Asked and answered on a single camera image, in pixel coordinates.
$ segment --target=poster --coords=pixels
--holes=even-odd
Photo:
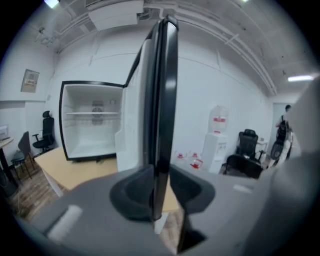
[[[38,79],[39,79],[40,73],[26,69],[23,82],[22,82],[22,87],[21,87],[21,92],[22,93],[36,93],[37,89],[37,84],[38,84]]]

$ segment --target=desk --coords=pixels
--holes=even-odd
[[[63,192],[57,183],[66,190],[73,190],[82,183],[118,172],[115,158],[105,159],[98,163],[95,161],[67,161],[62,147],[35,158],[35,161],[42,168],[48,182],[59,197],[63,196]],[[178,209],[179,204],[169,180],[164,198],[163,212],[169,213]]]
[[[9,169],[9,166],[8,166],[8,163],[7,163],[7,160],[6,160],[6,156],[5,156],[5,153],[4,153],[4,150],[3,150],[3,148],[5,146],[7,146],[8,144],[10,144],[13,141],[14,141],[14,138],[8,138],[8,139],[5,139],[5,140],[0,142],[0,161],[1,161],[1,164],[2,164],[3,171],[4,171],[5,175],[8,177],[9,181],[12,182],[18,188],[19,185],[18,185],[16,179],[13,177],[13,175],[12,175],[10,169]]]

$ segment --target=ceiling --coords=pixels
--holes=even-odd
[[[86,8],[95,2],[124,0],[61,0],[55,9],[43,4],[27,25],[35,40],[61,52],[97,31]],[[309,82],[288,83],[288,77],[320,70],[294,22],[270,0],[145,0],[139,23],[166,14],[224,41],[252,66],[272,95],[303,90]]]

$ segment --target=fluorescent light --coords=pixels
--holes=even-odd
[[[57,4],[59,4],[59,0],[44,0],[44,2],[52,9],[55,8]]]
[[[292,82],[301,82],[301,81],[312,81],[315,78],[311,75],[300,75],[300,76],[291,76],[288,78],[290,83]]]

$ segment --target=black office chair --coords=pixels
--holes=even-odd
[[[55,143],[55,138],[53,136],[55,119],[50,116],[50,111],[44,112],[43,118],[43,139],[38,139],[39,134],[32,135],[32,137],[35,137],[37,140],[37,142],[33,143],[33,146],[36,149],[42,150],[42,154],[50,151],[50,146]]]
[[[35,166],[34,166],[34,163],[33,163],[34,158],[31,156],[31,146],[30,146],[30,139],[29,139],[29,132],[28,131],[25,132],[24,135],[22,136],[22,139],[20,140],[20,142],[18,144],[18,148],[20,149],[20,152],[17,152],[14,155],[13,159],[11,160],[11,162],[13,164],[15,174],[16,174],[17,178],[19,179],[20,183],[21,183],[20,177],[19,177],[17,169],[16,169],[16,165],[20,164],[22,172],[25,172],[24,168],[23,168],[23,164],[24,164],[26,172],[28,173],[29,177],[32,179],[32,176],[31,176],[31,174],[30,174],[30,172],[28,170],[27,164],[26,164],[26,159],[29,156],[31,164],[32,164],[32,167],[33,167],[34,170],[36,170]]]
[[[244,173],[250,178],[258,179],[263,168],[258,159],[256,159],[256,147],[259,136],[254,130],[246,129],[239,133],[240,143],[236,150],[236,154],[228,157],[224,175],[229,171],[229,167]]]

